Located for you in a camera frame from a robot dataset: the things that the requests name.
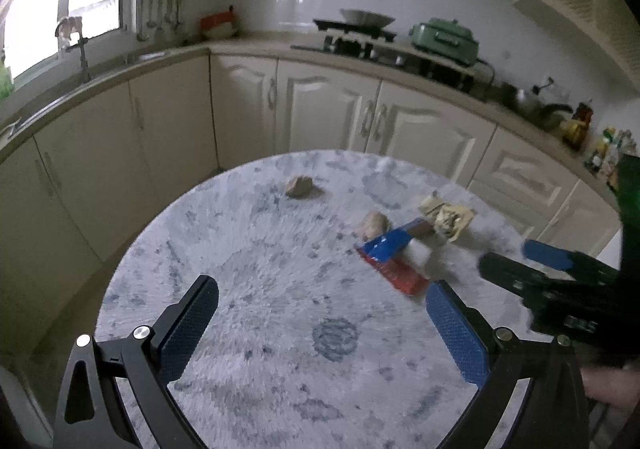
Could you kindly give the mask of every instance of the cabinet drawer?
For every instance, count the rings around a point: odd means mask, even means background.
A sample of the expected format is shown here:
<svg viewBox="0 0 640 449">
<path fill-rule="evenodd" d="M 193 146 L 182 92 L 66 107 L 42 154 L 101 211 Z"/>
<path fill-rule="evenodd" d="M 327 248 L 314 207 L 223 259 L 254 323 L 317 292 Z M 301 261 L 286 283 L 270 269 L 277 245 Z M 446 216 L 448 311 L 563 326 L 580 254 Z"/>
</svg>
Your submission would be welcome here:
<svg viewBox="0 0 640 449">
<path fill-rule="evenodd" d="M 505 217 L 507 222 L 524 238 L 537 238 L 548 220 L 500 191 L 473 180 L 467 190 Z"/>
<path fill-rule="evenodd" d="M 474 178 L 551 219 L 577 177 L 542 151 L 498 129 Z"/>
</svg>

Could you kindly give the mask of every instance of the green bottle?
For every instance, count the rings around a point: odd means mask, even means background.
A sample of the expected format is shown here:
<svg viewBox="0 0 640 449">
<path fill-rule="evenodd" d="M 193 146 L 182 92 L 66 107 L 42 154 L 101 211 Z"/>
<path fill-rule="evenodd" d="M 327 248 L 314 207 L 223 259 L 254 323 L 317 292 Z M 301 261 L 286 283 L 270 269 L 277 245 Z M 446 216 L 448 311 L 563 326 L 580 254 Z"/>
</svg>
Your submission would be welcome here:
<svg viewBox="0 0 640 449">
<path fill-rule="evenodd" d="M 4 66 L 4 49 L 0 50 L 0 100 L 14 93 L 14 80 L 11 68 Z"/>
</svg>

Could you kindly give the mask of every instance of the utensil rack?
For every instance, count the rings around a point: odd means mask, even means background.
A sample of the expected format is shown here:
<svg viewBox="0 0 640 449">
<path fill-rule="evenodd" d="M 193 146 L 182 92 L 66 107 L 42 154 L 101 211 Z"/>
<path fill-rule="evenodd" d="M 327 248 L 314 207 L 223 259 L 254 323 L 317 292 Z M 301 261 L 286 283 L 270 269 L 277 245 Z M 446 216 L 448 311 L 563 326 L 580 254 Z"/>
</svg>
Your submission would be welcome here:
<svg viewBox="0 0 640 449">
<path fill-rule="evenodd" d="M 147 41 L 151 35 L 147 32 L 155 30 L 156 36 L 165 29 L 178 32 L 184 21 L 182 20 L 182 0 L 137 0 L 138 14 L 136 16 L 140 42 Z"/>
</svg>

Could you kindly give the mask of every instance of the round table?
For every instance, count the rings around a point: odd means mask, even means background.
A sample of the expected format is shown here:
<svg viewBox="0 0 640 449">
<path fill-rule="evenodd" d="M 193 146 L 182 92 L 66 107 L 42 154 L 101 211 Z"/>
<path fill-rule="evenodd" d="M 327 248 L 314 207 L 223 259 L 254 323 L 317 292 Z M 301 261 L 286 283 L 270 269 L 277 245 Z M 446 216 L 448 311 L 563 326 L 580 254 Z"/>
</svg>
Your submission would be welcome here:
<svg viewBox="0 0 640 449">
<path fill-rule="evenodd" d="M 284 194 L 295 175 L 317 189 Z M 436 447 L 476 392 L 425 311 L 353 248 L 371 209 L 396 226 L 434 190 L 477 216 L 459 240 L 434 249 L 445 279 L 493 327 L 527 327 L 519 299 L 479 277 L 493 250 L 522 259 L 522 238 L 463 188 L 413 164 L 310 151 L 242 165 L 167 207 L 130 246 L 107 289 L 98 341 L 153 324 L 201 273 L 220 286 L 218 310 L 183 376 L 168 388 L 209 448 Z M 126 381 L 118 383 L 145 448 L 155 447 Z M 489 447 L 500 447 L 524 387 Z"/>
</svg>

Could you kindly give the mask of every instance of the cabinet door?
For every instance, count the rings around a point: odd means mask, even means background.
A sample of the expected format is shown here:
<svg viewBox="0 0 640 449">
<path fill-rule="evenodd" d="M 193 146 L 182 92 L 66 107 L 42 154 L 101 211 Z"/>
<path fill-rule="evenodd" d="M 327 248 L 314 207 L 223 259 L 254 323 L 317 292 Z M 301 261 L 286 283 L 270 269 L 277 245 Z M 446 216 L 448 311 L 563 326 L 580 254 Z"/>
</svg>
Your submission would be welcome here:
<svg viewBox="0 0 640 449">
<path fill-rule="evenodd" d="M 0 164 L 2 347 L 30 351 L 99 268 L 29 139 Z"/>
<path fill-rule="evenodd" d="M 478 196 L 489 207 L 500 212 L 524 239 L 537 238 L 548 223 L 544 216 L 527 209 L 516 200 L 481 182 L 472 180 L 467 190 Z"/>
<path fill-rule="evenodd" d="M 380 81 L 312 64 L 280 61 L 276 152 L 364 152 Z"/>
<path fill-rule="evenodd" d="M 127 83 L 61 115 L 35 139 L 62 203 L 101 260 L 161 209 L 142 156 Z"/>
<path fill-rule="evenodd" d="M 619 228 L 618 213 L 579 181 L 538 240 L 596 257 Z"/>
<path fill-rule="evenodd" d="M 209 58 L 172 64 L 129 81 L 149 174 L 164 207 L 213 175 Z"/>
<path fill-rule="evenodd" d="M 448 102 L 383 82 L 367 153 L 412 162 L 466 187 L 494 130 Z"/>
<path fill-rule="evenodd" d="M 539 149 L 498 129 L 475 178 L 551 219 L 577 177 Z"/>
<path fill-rule="evenodd" d="M 275 153 L 276 60 L 211 56 L 211 97 L 220 166 Z"/>
</svg>

